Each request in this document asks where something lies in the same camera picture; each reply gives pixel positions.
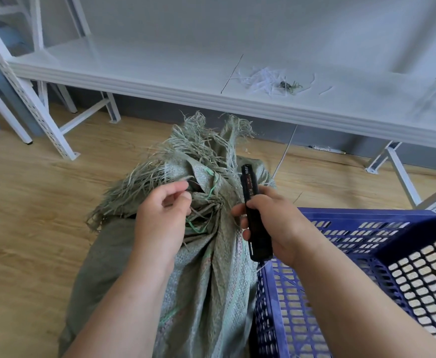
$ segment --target wood grain flooring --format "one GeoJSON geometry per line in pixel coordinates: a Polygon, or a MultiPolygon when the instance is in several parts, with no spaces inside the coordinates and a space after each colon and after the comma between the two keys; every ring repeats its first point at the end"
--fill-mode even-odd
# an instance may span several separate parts
{"type": "MultiPolygon", "coordinates": [[[[51,113],[59,125],[72,115],[51,113]]],[[[95,236],[84,224],[107,186],[163,141],[171,126],[124,117],[117,125],[98,113],[67,134],[82,155],[64,161],[47,138],[25,145],[0,131],[0,358],[55,357],[66,304],[78,268],[95,236]]],[[[239,154],[274,170],[285,146],[251,140],[239,154]]],[[[365,159],[292,146],[277,185],[297,206],[409,209],[385,165],[364,171],[365,159]]],[[[436,171],[408,169],[423,198],[436,191],[436,171]]]]}

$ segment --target gray-green plastic sack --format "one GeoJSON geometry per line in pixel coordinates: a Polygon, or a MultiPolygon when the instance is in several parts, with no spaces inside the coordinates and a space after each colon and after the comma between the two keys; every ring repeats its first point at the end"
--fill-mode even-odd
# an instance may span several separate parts
{"type": "Polygon", "coordinates": [[[261,161],[236,156],[237,139],[251,133],[250,123],[233,115],[221,132],[206,129],[197,112],[173,126],[159,151],[106,193],[89,219],[100,233],[74,283],[59,356],[123,272],[134,238],[129,217],[154,187],[183,179],[190,183],[192,213],[166,288],[153,356],[247,355],[257,265],[229,211],[242,201],[242,164],[253,165],[258,183],[274,185],[261,161]]]}

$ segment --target white shelf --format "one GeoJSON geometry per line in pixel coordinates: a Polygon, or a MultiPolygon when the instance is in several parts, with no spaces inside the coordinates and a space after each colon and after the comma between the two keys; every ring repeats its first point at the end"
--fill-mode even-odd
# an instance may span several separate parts
{"type": "Polygon", "coordinates": [[[436,147],[434,79],[93,36],[8,61],[19,77],[33,80],[436,147]],[[272,97],[250,93],[236,79],[224,88],[238,62],[233,78],[268,66],[311,87],[272,97]]]}

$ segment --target person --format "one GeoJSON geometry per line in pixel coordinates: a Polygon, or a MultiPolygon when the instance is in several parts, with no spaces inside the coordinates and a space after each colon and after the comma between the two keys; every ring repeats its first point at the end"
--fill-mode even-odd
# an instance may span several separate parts
{"type": "MultiPolygon", "coordinates": [[[[64,357],[151,357],[161,303],[182,246],[191,195],[186,181],[153,190],[137,211],[124,273],[64,357]]],[[[259,210],[276,258],[292,267],[335,357],[436,357],[436,339],[395,304],[290,201],[270,187],[248,201],[259,210]]],[[[250,239],[245,205],[243,238],[250,239]]]]}

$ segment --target purple plastic basket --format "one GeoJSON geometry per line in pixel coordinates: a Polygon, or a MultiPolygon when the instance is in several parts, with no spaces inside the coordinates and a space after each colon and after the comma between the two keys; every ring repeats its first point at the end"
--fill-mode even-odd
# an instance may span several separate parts
{"type": "MultiPolygon", "coordinates": [[[[436,213],[300,210],[436,338],[436,213]]],[[[257,275],[251,356],[330,358],[294,271],[273,259],[257,275]]]]}

